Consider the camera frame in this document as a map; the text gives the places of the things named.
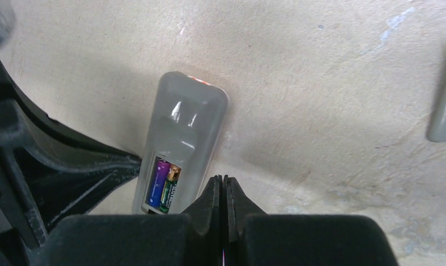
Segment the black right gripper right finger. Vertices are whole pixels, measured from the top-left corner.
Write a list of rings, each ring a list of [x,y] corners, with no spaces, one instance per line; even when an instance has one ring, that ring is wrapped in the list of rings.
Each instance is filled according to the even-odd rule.
[[[398,265],[381,227],[345,214],[267,214],[234,177],[222,186],[223,265]]]

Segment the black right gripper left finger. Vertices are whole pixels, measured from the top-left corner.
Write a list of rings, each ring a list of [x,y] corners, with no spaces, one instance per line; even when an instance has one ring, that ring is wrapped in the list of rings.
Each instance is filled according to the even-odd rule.
[[[182,213],[81,215],[63,219],[40,252],[39,265],[222,265],[222,177]]]

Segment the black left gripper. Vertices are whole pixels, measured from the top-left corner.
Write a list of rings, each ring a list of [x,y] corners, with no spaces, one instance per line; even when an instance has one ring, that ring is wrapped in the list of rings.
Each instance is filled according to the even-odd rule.
[[[0,265],[31,265],[63,218],[88,213],[140,163],[50,118],[0,61]]]

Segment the black gold AAA battery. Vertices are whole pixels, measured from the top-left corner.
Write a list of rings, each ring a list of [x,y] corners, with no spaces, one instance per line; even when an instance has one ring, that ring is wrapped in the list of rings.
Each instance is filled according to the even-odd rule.
[[[160,211],[168,213],[171,203],[174,198],[178,178],[180,176],[181,169],[175,165],[171,165],[170,171],[167,175],[163,192],[160,201]]]

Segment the purple AAA battery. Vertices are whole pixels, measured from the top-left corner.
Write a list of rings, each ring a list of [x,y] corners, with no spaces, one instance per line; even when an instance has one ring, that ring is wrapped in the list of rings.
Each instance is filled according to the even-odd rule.
[[[170,171],[170,167],[171,164],[169,162],[159,157],[156,158],[150,187],[146,197],[146,203],[149,206],[157,208],[160,205],[162,191]]]

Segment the white remote control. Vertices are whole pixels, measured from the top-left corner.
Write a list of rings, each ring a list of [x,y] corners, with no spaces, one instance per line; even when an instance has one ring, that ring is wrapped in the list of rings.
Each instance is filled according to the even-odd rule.
[[[178,71],[165,73],[148,128],[133,214],[180,213],[198,196],[229,106],[228,94]],[[156,158],[181,169],[168,213],[146,203]]]

